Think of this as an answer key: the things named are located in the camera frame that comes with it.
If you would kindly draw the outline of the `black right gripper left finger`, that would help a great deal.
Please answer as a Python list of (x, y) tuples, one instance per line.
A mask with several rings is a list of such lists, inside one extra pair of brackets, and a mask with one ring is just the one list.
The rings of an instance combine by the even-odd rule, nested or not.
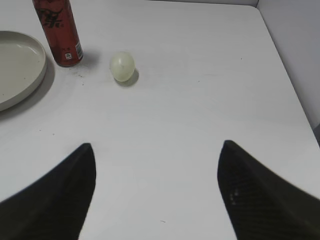
[(92, 145), (83, 143), (47, 174), (0, 203), (0, 238), (79, 239), (96, 177)]

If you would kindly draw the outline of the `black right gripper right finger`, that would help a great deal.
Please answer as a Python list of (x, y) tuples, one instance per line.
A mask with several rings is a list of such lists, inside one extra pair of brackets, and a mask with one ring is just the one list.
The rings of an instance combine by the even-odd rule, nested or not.
[(226, 140), (217, 183), (238, 240), (318, 240), (320, 200)]

